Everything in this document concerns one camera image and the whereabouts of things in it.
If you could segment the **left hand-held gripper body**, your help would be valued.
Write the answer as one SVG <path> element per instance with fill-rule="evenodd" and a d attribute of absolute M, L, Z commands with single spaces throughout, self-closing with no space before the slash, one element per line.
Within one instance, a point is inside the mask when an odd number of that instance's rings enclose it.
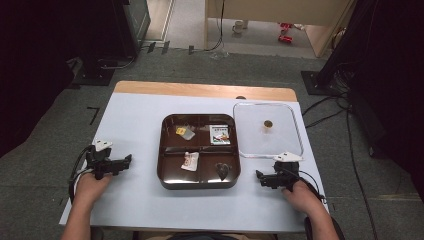
<path fill-rule="evenodd" d="M 103 140 L 96 140 L 89 146 L 86 153 L 87 168 L 91 169 L 96 180 L 101 180 L 105 174 L 117 175 L 113 169 L 113 162 L 109 159 L 112 143 Z"/>

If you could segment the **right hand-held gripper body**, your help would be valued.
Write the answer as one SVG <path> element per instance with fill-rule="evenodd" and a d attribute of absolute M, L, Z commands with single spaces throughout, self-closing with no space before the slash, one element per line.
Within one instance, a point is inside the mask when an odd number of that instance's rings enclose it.
<path fill-rule="evenodd" d="M 297 173 L 299 164 L 297 162 L 284 162 L 280 155 L 275 156 L 273 160 L 275 161 L 273 168 L 276 172 L 276 183 L 273 189 L 284 187 L 292 192 L 294 184 L 299 180 Z"/>

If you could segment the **person's right hand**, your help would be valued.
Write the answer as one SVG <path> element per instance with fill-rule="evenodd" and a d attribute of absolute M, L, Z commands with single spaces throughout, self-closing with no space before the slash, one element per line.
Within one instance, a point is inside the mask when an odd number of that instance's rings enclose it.
<path fill-rule="evenodd" d="M 310 218 L 321 216 L 325 208 L 309 187 L 302 181 L 293 185 L 293 190 L 283 189 L 285 199 L 298 211 L 305 213 Z"/>

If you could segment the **person's left hand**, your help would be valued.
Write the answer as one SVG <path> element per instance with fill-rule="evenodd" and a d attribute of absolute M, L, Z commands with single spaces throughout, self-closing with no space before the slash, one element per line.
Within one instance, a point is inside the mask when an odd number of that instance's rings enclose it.
<path fill-rule="evenodd" d="M 112 180 L 112 175 L 106 175 L 97 180 L 92 173 L 83 174 L 77 183 L 73 204 L 84 209 L 91 209 L 101 197 Z"/>

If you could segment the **transparent lid with brown knob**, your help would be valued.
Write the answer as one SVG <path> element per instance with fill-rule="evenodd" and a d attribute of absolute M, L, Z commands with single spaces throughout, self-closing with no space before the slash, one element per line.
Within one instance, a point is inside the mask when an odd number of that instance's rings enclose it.
<path fill-rule="evenodd" d="M 239 152 L 246 158 L 303 154 L 293 109 L 281 103 L 237 103 L 233 108 Z"/>

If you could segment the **white table sheet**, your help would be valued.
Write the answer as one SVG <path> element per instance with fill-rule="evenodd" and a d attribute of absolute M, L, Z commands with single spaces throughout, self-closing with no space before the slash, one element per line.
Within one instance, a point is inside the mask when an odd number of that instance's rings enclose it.
<path fill-rule="evenodd" d="M 94 226 L 153 231 L 288 233 L 304 229 L 304 216 L 278 189 L 260 185 L 270 159 L 245 158 L 229 189 L 168 190 L 157 176 L 162 120 L 172 113 L 232 114 L 227 98 L 115 93 L 96 137 L 112 142 L 111 156 L 131 156 L 129 169 L 113 177 L 91 214 Z"/>

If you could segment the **dark heart-shaped packet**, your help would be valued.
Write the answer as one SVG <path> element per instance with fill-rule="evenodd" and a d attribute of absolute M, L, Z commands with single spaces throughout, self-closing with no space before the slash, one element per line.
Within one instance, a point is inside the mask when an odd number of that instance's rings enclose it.
<path fill-rule="evenodd" d="M 231 166 L 225 163 L 217 163 L 215 165 L 216 173 L 218 174 L 221 181 L 223 181 L 229 174 Z"/>

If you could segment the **white printed square packet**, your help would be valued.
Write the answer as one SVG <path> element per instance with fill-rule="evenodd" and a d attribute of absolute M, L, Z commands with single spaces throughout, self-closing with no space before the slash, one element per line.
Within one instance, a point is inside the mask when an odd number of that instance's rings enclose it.
<path fill-rule="evenodd" d="M 212 145 L 229 145 L 231 143 L 227 125 L 211 125 L 209 133 Z"/>

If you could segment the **white and red packet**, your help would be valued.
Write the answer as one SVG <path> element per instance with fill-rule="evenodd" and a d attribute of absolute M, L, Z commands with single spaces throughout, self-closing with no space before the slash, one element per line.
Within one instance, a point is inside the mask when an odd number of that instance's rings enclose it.
<path fill-rule="evenodd" d="M 186 152 L 184 154 L 184 163 L 181 165 L 181 168 L 183 170 L 195 172 L 198 166 L 198 159 L 199 159 L 198 152 L 193 152 L 193 153 Z"/>

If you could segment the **wooden table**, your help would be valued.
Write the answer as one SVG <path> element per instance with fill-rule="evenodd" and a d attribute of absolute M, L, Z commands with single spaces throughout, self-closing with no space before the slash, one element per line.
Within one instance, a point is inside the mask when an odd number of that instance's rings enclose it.
<path fill-rule="evenodd" d="M 193 97 L 231 98 L 248 100 L 296 102 L 297 96 L 290 88 L 227 86 L 189 83 L 119 81 L 114 93 L 176 95 Z"/>

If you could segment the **black curtain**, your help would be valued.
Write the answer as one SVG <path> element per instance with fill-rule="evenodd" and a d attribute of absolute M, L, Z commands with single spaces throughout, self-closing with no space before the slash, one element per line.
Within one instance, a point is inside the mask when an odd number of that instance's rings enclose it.
<path fill-rule="evenodd" d="M 351 72 L 348 96 L 373 155 L 410 174 L 424 202 L 424 0 L 357 0 L 321 84 Z"/>
<path fill-rule="evenodd" d="M 53 0 L 0 0 L 0 158 L 71 83 L 72 57 Z"/>

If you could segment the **clear plastic object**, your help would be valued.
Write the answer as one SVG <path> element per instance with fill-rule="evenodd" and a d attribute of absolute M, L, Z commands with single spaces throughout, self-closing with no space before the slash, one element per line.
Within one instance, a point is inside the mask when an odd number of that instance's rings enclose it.
<path fill-rule="evenodd" d="M 229 56 L 229 53 L 225 49 L 221 49 L 221 50 L 214 51 L 210 55 L 210 58 L 214 60 L 220 60 L 220 59 L 227 58 L 228 56 Z"/>

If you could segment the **black cabinet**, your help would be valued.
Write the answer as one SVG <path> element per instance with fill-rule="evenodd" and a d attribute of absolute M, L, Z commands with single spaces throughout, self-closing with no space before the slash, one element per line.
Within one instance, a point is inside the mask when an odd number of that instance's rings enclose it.
<path fill-rule="evenodd" d="M 99 76 L 107 60 L 135 58 L 150 15 L 146 0 L 88 0 L 88 43 L 83 62 L 87 75 Z"/>

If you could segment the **beige wooden furniture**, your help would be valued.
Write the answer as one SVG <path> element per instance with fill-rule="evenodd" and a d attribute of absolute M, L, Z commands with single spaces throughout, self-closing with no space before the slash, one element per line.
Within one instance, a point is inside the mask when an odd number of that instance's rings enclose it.
<path fill-rule="evenodd" d="M 336 31 L 345 26 L 356 0 L 205 0 L 209 18 L 294 23 L 305 26 L 316 57 L 326 52 Z"/>

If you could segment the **black stand base plate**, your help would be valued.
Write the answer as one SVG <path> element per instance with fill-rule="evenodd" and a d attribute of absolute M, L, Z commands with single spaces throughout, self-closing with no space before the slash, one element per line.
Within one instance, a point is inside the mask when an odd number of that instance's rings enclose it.
<path fill-rule="evenodd" d="M 113 69 L 97 69 L 94 73 L 86 71 L 84 67 L 81 67 L 74 80 L 72 81 L 75 85 L 86 85 L 86 86 L 108 86 L 111 82 L 114 74 Z"/>
<path fill-rule="evenodd" d="M 319 71 L 302 71 L 301 76 L 309 95 L 331 96 L 338 91 L 331 86 L 331 80 Z"/>

